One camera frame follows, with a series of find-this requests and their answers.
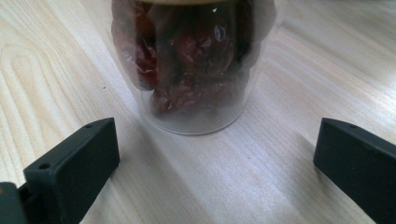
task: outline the wooden table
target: wooden table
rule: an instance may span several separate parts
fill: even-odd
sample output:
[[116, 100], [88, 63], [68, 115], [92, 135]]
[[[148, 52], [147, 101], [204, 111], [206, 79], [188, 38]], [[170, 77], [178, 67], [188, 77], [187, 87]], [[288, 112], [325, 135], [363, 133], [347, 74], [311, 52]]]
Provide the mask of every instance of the wooden table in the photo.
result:
[[114, 117], [121, 164], [82, 223], [373, 222], [312, 159], [323, 117], [396, 143], [395, 1], [287, 3], [245, 112], [202, 136], [142, 119], [81, 2], [0, 1], [0, 181]]

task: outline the light wood surface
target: light wood surface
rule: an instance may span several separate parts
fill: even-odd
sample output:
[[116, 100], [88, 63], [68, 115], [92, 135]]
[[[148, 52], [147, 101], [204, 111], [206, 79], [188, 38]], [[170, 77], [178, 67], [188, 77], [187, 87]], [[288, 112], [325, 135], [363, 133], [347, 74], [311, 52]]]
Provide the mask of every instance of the light wood surface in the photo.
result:
[[1, 0], [0, 181], [20, 186], [28, 164], [114, 117], [121, 164], [82, 223], [373, 223], [312, 159], [323, 117], [396, 143], [396, 2], [284, 9], [242, 116], [182, 136], [142, 119], [106, 47], [109, 20], [79, 1]]

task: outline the wood grain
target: wood grain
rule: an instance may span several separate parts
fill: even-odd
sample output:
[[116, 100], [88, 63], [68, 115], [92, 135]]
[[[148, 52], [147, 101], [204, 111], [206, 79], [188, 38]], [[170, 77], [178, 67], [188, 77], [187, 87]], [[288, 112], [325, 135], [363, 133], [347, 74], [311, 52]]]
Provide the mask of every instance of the wood grain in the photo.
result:
[[114, 117], [121, 164], [82, 223], [373, 223], [312, 159], [323, 117], [396, 143], [396, 2], [287, 2], [246, 110], [202, 136], [142, 118], [109, 6], [0, 2], [0, 181], [20, 186], [32, 161]]

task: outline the glass jar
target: glass jar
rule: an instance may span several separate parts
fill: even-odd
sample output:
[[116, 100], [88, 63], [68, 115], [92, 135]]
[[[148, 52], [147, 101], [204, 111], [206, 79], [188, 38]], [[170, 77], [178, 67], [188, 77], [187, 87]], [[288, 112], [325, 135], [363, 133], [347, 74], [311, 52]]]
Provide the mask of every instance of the glass jar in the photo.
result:
[[242, 113], [273, 0], [112, 0], [111, 34], [142, 114], [174, 133], [211, 133]]

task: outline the small hole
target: small hole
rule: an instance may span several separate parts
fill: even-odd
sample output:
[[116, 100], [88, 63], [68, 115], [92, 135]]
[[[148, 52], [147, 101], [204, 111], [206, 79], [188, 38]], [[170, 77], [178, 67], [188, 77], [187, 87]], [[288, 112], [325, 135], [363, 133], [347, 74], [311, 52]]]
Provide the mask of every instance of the small hole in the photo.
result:
[[38, 169], [40, 170], [47, 170], [48, 168], [50, 168], [50, 165], [48, 163], [43, 163], [38, 167]]

